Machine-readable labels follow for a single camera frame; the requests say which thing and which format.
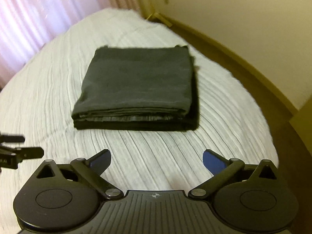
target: bed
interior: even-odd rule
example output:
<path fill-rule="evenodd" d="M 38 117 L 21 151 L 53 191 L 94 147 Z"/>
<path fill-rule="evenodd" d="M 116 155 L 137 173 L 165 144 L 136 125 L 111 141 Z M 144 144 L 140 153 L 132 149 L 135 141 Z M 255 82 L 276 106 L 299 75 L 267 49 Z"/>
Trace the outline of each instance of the bed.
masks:
<path fill-rule="evenodd" d="M 188 192 L 212 174 L 202 164 L 209 148 L 229 159 L 256 164 L 278 157 L 269 127 L 251 95 L 229 71 L 192 46 L 198 73 L 200 123 L 195 131 L 148 132 L 76 130 L 71 111 L 95 50 L 110 47 L 174 47 L 188 44 L 161 24 L 134 11 L 105 9 L 56 37 L 36 54 L 0 93 L 0 131 L 20 133 L 24 146 L 41 146 L 43 159 L 68 163 L 111 150 L 111 166 L 102 175 L 121 188 L 184 189 Z M 20 228 L 13 199 L 43 161 L 27 160 L 0 174 L 0 233 Z"/>

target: wooden baseboard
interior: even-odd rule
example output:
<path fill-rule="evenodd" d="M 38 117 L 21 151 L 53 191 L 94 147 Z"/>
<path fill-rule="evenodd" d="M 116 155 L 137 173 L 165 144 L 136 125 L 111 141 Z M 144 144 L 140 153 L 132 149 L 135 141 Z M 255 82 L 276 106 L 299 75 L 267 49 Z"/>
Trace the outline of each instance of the wooden baseboard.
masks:
<path fill-rule="evenodd" d="M 154 12 L 153 14 L 149 15 L 146 20 L 153 21 L 154 19 L 158 19 L 163 24 L 165 24 L 168 28 L 172 26 L 172 23 L 170 23 L 166 18 L 164 18 L 162 15 L 160 15 L 158 12 Z"/>
<path fill-rule="evenodd" d="M 214 45 L 216 48 L 224 52 L 227 56 L 231 57 L 238 64 L 247 69 L 253 76 L 255 76 L 269 91 L 271 91 L 285 106 L 286 108 L 295 115 L 298 109 L 290 102 L 290 100 L 270 81 L 268 80 L 260 71 L 258 71 L 254 66 L 240 57 L 238 54 L 234 53 L 226 46 L 222 45 L 220 42 L 206 36 L 205 34 L 195 30 L 191 26 L 185 25 L 173 18 L 162 15 L 164 18 L 172 22 L 174 25 L 194 34 L 195 36 L 201 38 L 202 40 Z"/>
<path fill-rule="evenodd" d="M 312 154 L 312 98 L 310 98 L 300 111 L 290 120 L 301 140 Z"/>

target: triangular cutout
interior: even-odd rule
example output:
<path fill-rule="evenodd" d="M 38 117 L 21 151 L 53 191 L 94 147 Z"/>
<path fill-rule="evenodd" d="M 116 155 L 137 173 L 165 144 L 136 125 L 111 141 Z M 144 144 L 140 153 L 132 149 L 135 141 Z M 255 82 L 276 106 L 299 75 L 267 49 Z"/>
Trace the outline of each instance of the triangular cutout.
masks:
<path fill-rule="evenodd" d="M 263 167 L 259 177 L 260 178 L 268 178 L 268 179 L 276 179 L 274 172 L 272 171 L 272 169 L 269 166 Z"/>
<path fill-rule="evenodd" d="M 74 172 L 70 170 L 66 170 L 66 169 L 60 169 L 60 171 L 63 174 L 65 179 L 71 180 L 71 181 L 78 181 L 78 177 Z"/>
<path fill-rule="evenodd" d="M 50 178 L 50 177 L 54 177 L 54 176 L 55 175 L 54 175 L 51 167 L 49 165 L 46 165 L 45 167 L 43 167 L 41 172 L 38 174 L 37 178 Z"/>

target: ridged surface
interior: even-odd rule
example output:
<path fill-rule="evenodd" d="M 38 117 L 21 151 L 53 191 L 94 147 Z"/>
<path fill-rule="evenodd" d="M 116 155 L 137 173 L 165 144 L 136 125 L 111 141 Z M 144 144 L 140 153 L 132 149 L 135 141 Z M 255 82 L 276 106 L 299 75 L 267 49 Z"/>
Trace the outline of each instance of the ridged surface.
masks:
<path fill-rule="evenodd" d="M 182 191 L 129 191 L 124 199 L 105 203 L 92 221 L 68 234 L 77 233 L 238 234 L 241 232 L 225 226 L 213 215 L 205 202 L 189 200 Z"/>

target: floor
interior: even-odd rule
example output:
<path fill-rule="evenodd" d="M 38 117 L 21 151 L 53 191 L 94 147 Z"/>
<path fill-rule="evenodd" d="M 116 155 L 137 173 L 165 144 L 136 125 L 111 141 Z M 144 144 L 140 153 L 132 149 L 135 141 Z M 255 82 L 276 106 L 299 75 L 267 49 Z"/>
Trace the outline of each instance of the floor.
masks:
<path fill-rule="evenodd" d="M 292 117 L 290 111 L 252 74 L 218 48 L 175 25 L 171 30 L 229 70 L 261 107 L 279 156 L 279 170 L 299 202 L 299 212 L 291 231 L 294 234 L 312 233 L 312 156 L 288 122 Z"/>

